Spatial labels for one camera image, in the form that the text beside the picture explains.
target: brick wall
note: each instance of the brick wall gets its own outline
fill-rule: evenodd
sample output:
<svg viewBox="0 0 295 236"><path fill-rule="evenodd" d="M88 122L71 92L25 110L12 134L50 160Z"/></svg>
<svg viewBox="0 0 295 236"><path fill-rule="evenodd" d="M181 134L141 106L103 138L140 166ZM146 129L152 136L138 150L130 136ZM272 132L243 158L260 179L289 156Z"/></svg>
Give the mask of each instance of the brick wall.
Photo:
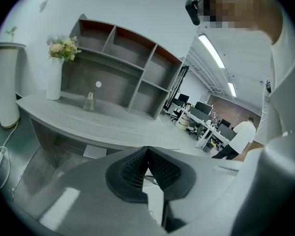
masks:
<svg viewBox="0 0 295 236"><path fill-rule="evenodd" d="M230 127L235 127L242 121L246 121L249 116L254 119L254 126L256 128L259 126L260 116L233 102L211 95L208 104L213 104L213 111L216 112L220 118L230 122Z"/></svg>

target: white dot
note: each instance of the white dot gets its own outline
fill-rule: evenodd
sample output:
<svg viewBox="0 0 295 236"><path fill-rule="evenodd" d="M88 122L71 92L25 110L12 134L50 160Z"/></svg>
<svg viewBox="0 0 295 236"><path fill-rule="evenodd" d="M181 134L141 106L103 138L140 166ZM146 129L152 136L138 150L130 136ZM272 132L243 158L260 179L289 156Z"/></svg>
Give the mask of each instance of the white dot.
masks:
<svg viewBox="0 0 295 236"><path fill-rule="evenodd" d="M96 84L95 84L98 88L100 88L102 86L102 83L100 81L96 81Z"/></svg>

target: black pants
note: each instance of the black pants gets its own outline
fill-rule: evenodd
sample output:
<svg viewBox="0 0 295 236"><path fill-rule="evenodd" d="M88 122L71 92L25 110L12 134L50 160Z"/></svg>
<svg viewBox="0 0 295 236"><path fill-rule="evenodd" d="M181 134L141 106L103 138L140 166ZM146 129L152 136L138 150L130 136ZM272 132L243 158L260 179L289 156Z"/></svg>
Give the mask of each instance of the black pants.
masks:
<svg viewBox="0 0 295 236"><path fill-rule="evenodd" d="M212 158L222 159L224 156L226 157L226 160L232 160L239 154L229 145L227 145L225 148L223 148L220 152L218 152L215 156Z"/></svg>

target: neck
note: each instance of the neck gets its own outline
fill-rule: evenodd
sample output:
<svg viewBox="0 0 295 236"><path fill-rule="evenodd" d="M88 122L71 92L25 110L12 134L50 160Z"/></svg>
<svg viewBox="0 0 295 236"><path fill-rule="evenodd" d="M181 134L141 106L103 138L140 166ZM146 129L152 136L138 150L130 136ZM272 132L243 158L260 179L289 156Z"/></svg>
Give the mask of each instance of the neck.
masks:
<svg viewBox="0 0 295 236"><path fill-rule="evenodd" d="M271 45L274 45L282 32L282 10L274 0L259 0L259 11L257 28L264 32L270 38Z"/></svg>

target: fluorescent light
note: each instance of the fluorescent light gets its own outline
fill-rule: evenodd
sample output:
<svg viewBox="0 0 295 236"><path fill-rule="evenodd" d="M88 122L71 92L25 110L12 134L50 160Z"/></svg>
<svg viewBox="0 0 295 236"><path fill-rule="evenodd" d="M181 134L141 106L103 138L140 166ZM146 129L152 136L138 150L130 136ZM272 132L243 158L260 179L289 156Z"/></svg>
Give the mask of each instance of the fluorescent light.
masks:
<svg viewBox="0 0 295 236"><path fill-rule="evenodd" d="M228 86L229 86L230 89L231 89L232 95L233 95L234 97L236 97L236 93L235 93L234 85L233 85L232 83L228 83Z"/></svg>
<svg viewBox="0 0 295 236"><path fill-rule="evenodd" d="M200 35L198 39L204 44L207 50L210 52L219 68L225 68L220 56L217 54L216 49L212 46L211 42L205 35Z"/></svg>

